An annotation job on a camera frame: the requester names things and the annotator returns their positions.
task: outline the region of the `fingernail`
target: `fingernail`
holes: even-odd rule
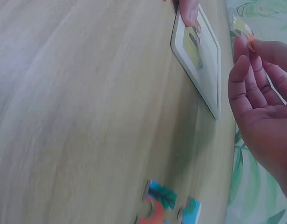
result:
[[[255,47],[254,45],[261,45],[263,43],[263,41],[259,40],[259,39],[254,39],[252,42],[251,42],[251,47],[254,49],[255,51]]]

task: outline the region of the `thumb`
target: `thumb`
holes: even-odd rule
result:
[[[198,16],[198,0],[180,0],[180,13],[185,25],[193,27]]]

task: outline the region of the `yellow puzzle image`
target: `yellow puzzle image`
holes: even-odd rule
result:
[[[200,39],[198,34],[200,33],[200,25],[194,27],[185,27],[183,37],[183,47],[189,56],[190,60],[194,64],[196,70],[203,68],[203,62],[199,53]]]

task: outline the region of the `green leaf pattern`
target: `green leaf pattern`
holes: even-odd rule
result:
[[[287,0],[225,0],[230,27],[241,16],[255,38],[287,44]],[[236,34],[230,31],[231,45]],[[287,224],[287,199],[274,178],[254,159],[238,128],[225,224]]]

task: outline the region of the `puzzle picture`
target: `puzzle picture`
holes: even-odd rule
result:
[[[180,224],[197,224],[201,211],[201,202],[192,197],[187,199],[186,206],[180,208],[178,212],[178,221]]]
[[[183,47],[197,70],[203,68],[203,61],[200,56],[200,24],[196,21],[194,27],[184,29]]]
[[[239,16],[232,15],[233,21],[232,21],[232,28],[236,35],[241,36],[245,38],[245,40],[248,42],[248,47],[254,51],[252,48],[252,41],[254,40],[254,33],[250,29],[250,27],[244,23],[244,21]]]
[[[135,224],[169,224],[164,220],[164,212],[176,206],[177,194],[154,180],[147,182],[143,201],[150,203],[151,211],[147,217],[137,217]]]
[[[171,49],[215,119],[221,112],[220,45],[200,5],[195,26],[186,27],[177,11]]]

